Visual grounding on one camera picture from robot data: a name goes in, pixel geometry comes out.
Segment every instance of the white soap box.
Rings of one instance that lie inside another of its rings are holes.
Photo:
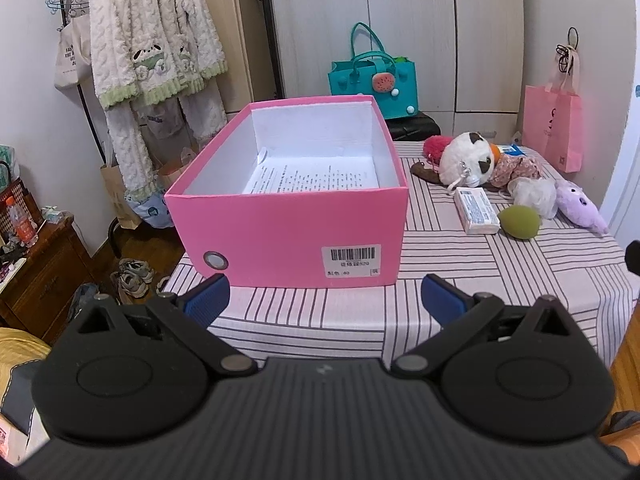
[[[457,187],[453,201],[468,235],[495,235],[500,220],[481,187]]]

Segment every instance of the pink cardboard box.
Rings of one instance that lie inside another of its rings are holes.
[[[250,104],[165,196],[193,265],[234,286],[398,278],[408,187],[370,96]]]

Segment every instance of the woven basket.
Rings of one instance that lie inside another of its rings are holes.
[[[37,225],[41,225],[44,222],[42,218],[42,214],[40,213],[40,209],[36,204],[36,201],[33,199],[31,193],[24,185],[24,182],[20,177],[12,180],[11,169],[9,165],[4,161],[0,160],[0,166],[4,166],[5,170],[9,174],[9,186],[7,186],[2,192],[0,192],[0,233],[2,233],[3,237],[6,239],[7,233],[15,233],[14,226],[11,224],[11,220],[9,218],[9,213],[6,207],[6,200],[13,196],[16,203],[20,204],[22,208],[27,212],[27,214],[31,217],[31,220],[36,222]]]

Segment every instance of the olive green makeup sponge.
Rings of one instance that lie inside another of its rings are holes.
[[[525,205],[512,205],[498,213],[502,230],[514,238],[529,240],[538,234],[540,216]]]

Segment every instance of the round hole in box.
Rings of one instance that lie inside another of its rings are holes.
[[[229,261],[222,254],[214,251],[204,253],[204,262],[215,270],[225,270],[229,266]]]

